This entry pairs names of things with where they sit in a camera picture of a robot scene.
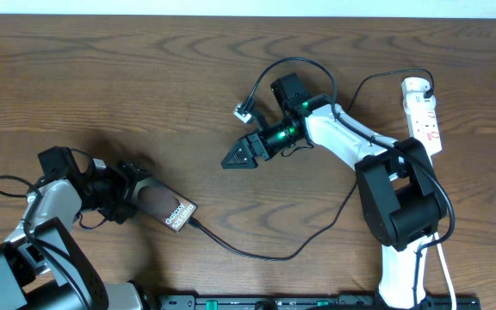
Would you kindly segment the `Galaxy smartphone with bronze screen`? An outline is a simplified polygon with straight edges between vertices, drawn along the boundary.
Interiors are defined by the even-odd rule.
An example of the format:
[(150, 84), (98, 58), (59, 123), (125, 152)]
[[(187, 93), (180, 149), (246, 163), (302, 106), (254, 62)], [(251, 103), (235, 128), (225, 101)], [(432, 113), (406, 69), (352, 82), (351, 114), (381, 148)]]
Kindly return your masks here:
[(189, 222), (198, 206), (154, 177), (139, 181), (131, 203), (174, 233)]

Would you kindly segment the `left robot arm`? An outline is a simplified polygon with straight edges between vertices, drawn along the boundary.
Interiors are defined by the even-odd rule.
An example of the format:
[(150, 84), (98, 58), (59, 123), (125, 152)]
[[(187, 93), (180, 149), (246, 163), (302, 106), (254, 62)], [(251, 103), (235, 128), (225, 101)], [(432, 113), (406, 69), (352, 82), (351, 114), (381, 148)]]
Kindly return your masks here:
[(38, 155), (43, 175), (26, 184), (27, 209), (0, 244), (0, 309), (158, 309), (139, 284), (104, 282), (71, 235), (88, 212), (118, 224), (133, 217), (135, 188), (151, 172), (95, 158), (81, 171), (75, 152), (54, 146)]

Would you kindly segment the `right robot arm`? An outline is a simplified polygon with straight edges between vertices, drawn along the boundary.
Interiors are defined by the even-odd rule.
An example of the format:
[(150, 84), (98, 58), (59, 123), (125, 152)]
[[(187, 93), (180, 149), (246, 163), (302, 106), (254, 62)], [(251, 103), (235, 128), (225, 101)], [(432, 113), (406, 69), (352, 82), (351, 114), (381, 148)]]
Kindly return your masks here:
[(431, 74), (415, 73), (408, 70), (401, 84), (408, 139), (396, 140), (365, 127), (335, 98), (312, 96), (292, 73), (271, 85), (283, 113), (276, 124), (266, 122), (252, 97), (235, 107), (234, 115), (244, 123), (257, 123), (257, 129), (239, 138), (221, 162), (225, 169), (255, 169), (259, 158), (270, 160), (299, 140), (306, 140), (308, 148), (323, 146), (340, 158), (356, 174), (363, 217), (381, 243), (378, 295), (387, 306), (401, 309), (422, 307), (426, 253), (452, 234), (440, 236), (439, 221), (455, 219), (431, 160), (442, 150), (435, 81)]

